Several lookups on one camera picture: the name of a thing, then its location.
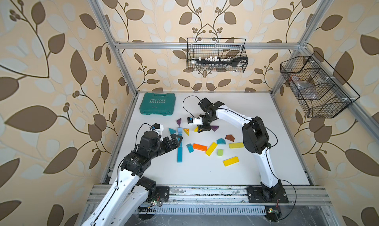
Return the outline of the teal triangle block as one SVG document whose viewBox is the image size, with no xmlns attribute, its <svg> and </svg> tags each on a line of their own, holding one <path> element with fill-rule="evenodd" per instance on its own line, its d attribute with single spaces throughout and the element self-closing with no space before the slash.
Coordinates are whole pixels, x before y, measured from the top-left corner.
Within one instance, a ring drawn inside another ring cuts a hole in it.
<svg viewBox="0 0 379 226">
<path fill-rule="evenodd" d="M 174 129 L 172 129 L 172 128 L 169 128 L 169 132 L 170 132 L 170 134 L 175 134 L 175 133 L 177 133 L 177 131 L 174 130 Z"/>
</svg>

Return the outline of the teal long block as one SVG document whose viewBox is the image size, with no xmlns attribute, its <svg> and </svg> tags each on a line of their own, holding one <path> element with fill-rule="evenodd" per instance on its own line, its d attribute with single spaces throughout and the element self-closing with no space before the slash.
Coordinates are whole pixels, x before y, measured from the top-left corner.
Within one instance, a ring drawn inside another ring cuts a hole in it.
<svg viewBox="0 0 379 226">
<path fill-rule="evenodd" d="M 177 162 L 182 163 L 183 162 L 183 148 L 179 147 L 177 149 Z"/>
</svg>

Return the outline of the dark purple triangle block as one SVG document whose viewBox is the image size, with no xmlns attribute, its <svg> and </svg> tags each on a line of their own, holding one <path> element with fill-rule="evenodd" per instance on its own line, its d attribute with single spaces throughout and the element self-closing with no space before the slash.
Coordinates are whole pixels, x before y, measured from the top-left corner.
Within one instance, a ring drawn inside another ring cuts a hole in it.
<svg viewBox="0 0 379 226">
<path fill-rule="evenodd" d="M 211 130 L 213 130 L 213 131 L 217 131 L 217 130 L 219 129 L 219 126 L 217 126 L 217 125 L 212 125 L 212 126 L 210 126 L 210 128 L 211 128 Z"/>
</svg>

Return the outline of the teal wedge block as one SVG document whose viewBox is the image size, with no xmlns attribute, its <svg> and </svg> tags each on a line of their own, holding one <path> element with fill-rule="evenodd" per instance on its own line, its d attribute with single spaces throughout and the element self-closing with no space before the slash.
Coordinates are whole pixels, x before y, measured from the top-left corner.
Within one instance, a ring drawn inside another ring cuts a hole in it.
<svg viewBox="0 0 379 226">
<path fill-rule="evenodd" d="M 187 149 L 188 149 L 189 153 L 194 152 L 192 144 L 187 144 Z"/>
</svg>

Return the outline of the orange rectangular block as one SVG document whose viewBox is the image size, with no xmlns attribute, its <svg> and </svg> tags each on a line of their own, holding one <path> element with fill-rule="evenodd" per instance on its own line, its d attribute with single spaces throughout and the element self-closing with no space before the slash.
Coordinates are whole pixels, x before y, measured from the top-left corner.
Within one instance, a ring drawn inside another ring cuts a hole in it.
<svg viewBox="0 0 379 226">
<path fill-rule="evenodd" d="M 206 152 L 208 147 L 207 146 L 204 146 L 204 145 L 199 145 L 199 144 L 193 144 L 193 149 L 195 150 L 200 150 L 200 151 L 204 151 Z"/>
</svg>

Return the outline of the long yellow block diagonal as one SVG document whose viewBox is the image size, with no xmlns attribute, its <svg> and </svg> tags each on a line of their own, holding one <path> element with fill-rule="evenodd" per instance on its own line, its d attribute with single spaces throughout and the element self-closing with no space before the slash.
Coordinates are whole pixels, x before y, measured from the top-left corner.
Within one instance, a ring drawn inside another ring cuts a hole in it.
<svg viewBox="0 0 379 226">
<path fill-rule="evenodd" d="M 215 142 L 213 142 L 209 148 L 207 149 L 207 151 L 205 152 L 208 156 L 211 156 L 211 154 L 215 151 L 215 149 L 217 148 L 217 144 Z"/>
</svg>

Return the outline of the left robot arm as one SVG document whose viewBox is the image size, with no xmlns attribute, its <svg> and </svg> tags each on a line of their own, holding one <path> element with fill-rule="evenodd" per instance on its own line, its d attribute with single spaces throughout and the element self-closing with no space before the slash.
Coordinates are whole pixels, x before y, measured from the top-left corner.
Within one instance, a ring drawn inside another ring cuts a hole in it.
<svg viewBox="0 0 379 226">
<path fill-rule="evenodd" d="M 124 157 L 116 180 L 83 225 L 123 226 L 144 202 L 156 201 L 156 181 L 143 174 L 152 159 L 179 148 L 182 141 L 177 134 L 163 138 L 159 130 L 146 131 L 135 149 Z"/>
</svg>

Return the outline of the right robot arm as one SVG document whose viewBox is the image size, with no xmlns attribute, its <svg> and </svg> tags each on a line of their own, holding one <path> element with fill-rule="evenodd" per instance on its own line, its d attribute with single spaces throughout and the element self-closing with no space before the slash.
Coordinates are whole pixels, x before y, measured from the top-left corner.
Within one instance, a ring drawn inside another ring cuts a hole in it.
<svg viewBox="0 0 379 226">
<path fill-rule="evenodd" d="M 244 147 L 254 155 L 261 177 L 261 188 L 267 198 L 273 198 L 282 189 L 281 180 L 275 176 L 271 166 L 269 149 L 269 134 L 260 117 L 251 118 L 242 115 L 223 102 L 210 102 L 207 98 L 199 101 L 199 107 L 204 112 L 198 117 L 189 117 L 189 125 L 196 125 L 198 132 L 211 130 L 211 123 L 215 120 L 224 120 L 242 131 Z"/>
</svg>

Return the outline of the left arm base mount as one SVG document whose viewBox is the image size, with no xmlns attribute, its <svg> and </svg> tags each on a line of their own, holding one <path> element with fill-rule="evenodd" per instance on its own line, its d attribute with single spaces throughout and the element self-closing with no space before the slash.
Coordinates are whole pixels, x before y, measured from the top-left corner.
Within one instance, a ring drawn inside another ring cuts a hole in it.
<svg viewBox="0 0 379 226">
<path fill-rule="evenodd" d="M 147 177 L 142 177 L 137 182 L 137 186 L 142 186 L 148 192 L 147 200 L 145 201 L 148 204 L 147 211 L 152 210 L 155 206 L 162 207 L 163 203 L 169 200 L 169 186 L 157 186 L 156 181 Z"/>
</svg>

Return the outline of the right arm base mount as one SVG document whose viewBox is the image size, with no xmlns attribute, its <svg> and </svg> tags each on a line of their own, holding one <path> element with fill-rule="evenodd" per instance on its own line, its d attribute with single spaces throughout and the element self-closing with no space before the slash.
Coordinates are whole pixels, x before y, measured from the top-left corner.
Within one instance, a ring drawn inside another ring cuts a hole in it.
<svg viewBox="0 0 379 226">
<path fill-rule="evenodd" d="M 250 203 L 288 203 L 288 197 L 282 182 L 278 180 L 274 187 L 267 187 L 261 183 L 260 187 L 247 187 L 248 201 Z"/>
</svg>

